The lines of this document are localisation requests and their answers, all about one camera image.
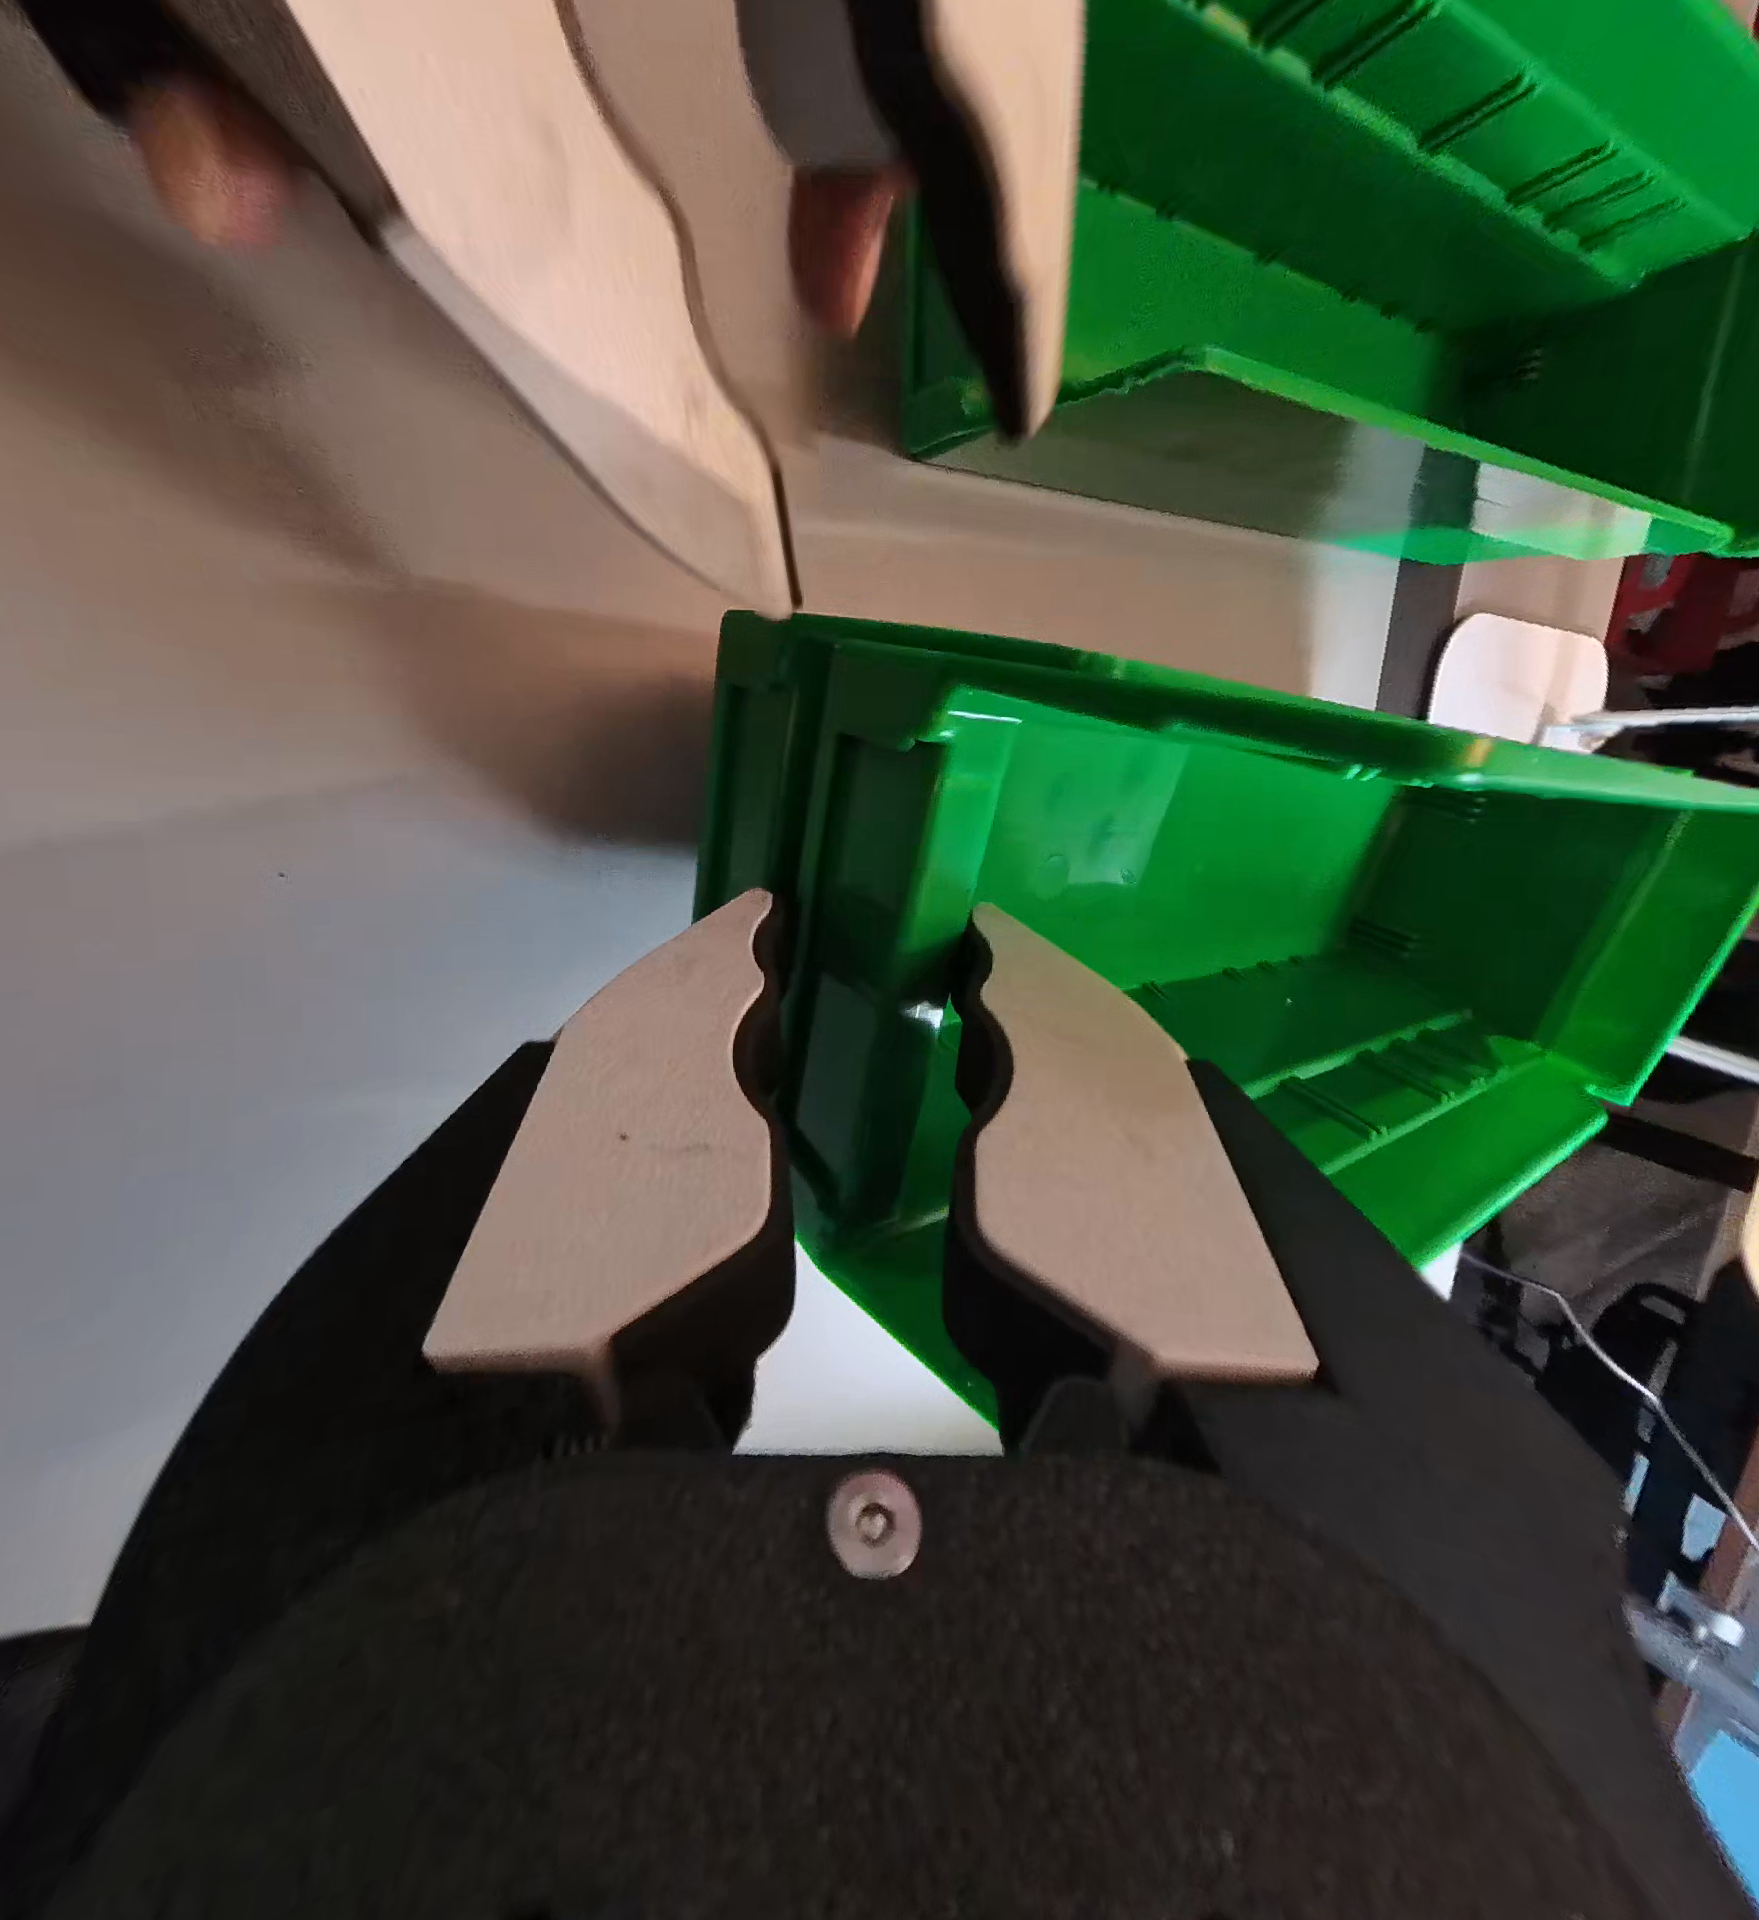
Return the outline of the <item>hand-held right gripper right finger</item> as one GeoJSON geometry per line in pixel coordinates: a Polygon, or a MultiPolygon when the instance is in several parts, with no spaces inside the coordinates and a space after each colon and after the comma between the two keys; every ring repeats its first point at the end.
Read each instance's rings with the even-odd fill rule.
{"type": "Polygon", "coordinates": [[[1179,1043],[995,904],[971,907],[955,1003],[941,1322],[1002,1450],[1038,1446],[1049,1405],[1129,1444],[1172,1388],[1313,1387],[1320,1354],[1179,1043]]]}

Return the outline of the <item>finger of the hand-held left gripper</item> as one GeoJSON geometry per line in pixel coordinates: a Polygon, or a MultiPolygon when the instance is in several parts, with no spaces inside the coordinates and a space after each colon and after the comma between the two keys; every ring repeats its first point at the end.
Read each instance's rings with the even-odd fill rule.
{"type": "Polygon", "coordinates": [[[387,255],[635,533],[736,607],[794,613],[774,445],[727,380],[691,233],[577,9],[288,11],[384,181],[387,255]]]}
{"type": "Polygon", "coordinates": [[[861,2],[857,63],[1002,437],[1051,419],[1080,183],[1083,2],[861,2]]]}

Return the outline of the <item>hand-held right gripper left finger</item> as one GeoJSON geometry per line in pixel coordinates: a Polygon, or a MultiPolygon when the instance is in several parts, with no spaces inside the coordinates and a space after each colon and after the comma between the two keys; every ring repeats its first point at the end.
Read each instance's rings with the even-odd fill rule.
{"type": "Polygon", "coordinates": [[[422,1341],[436,1372],[570,1379],[617,1443],[744,1435],[796,1305],[780,935],[745,891],[563,1025],[422,1341]]]}

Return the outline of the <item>light grey desk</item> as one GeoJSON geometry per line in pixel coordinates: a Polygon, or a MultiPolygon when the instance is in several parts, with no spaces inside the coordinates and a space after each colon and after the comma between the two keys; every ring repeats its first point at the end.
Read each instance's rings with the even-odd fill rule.
{"type": "Polygon", "coordinates": [[[178,233],[0,4],[0,1638],[272,1294],[691,915],[724,598],[322,186],[178,233]]]}

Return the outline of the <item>person's left hand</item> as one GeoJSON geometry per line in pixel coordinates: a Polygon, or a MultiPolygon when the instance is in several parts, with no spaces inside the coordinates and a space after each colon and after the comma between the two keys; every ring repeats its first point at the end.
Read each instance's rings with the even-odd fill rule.
{"type": "MultiPolygon", "coordinates": [[[[138,90],[127,128],[161,211],[205,246],[261,249],[299,192],[288,141],[228,83],[174,76],[138,90]]],[[[789,262],[796,300],[850,340],[874,298],[892,211],[910,186],[897,166],[796,172],[789,262]]]]}

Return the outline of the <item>white document stand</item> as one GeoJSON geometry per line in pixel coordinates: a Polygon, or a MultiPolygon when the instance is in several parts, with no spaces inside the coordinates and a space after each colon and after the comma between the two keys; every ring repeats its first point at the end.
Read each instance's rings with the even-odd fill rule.
{"type": "Polygon", "coordinates": [[[1425,716],[1434,727],[1581,756],[1629,732],[1759,732],[1759,705],[1615,709],[1604,705],[1609,689],[1599,636],[1474,613],[1438,649],[1425,716]]]}

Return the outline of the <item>red basket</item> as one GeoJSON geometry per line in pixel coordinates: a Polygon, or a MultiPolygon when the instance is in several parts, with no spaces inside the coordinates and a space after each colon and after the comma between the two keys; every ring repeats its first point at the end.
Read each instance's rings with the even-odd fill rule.
{"type": "Polygon", "coordinates": [[[1756,622],[1759,560],[1640,555],[1622,566],[1606,651],[1626,672],[1698,674],[1756,622]]]}

